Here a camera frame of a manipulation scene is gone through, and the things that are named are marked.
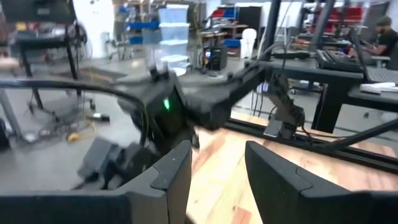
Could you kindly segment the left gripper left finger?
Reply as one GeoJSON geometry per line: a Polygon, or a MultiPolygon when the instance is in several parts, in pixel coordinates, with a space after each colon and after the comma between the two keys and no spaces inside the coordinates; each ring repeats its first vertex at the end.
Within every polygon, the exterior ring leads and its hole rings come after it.
{"type": "Polygon", "coordinates": [[[184,223],[191,164],[190,141],[182,141],[115,190],[2,194],[1,223],[184,223]]]}

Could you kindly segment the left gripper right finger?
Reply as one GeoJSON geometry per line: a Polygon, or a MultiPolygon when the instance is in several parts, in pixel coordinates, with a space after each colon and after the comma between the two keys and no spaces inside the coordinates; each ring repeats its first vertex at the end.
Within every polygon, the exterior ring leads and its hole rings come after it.
{"type": "Polygon", "coordinates": [[[395,224],[397,192],[350,191],[246,142],[249,185],[263,223],[395,224]]]}

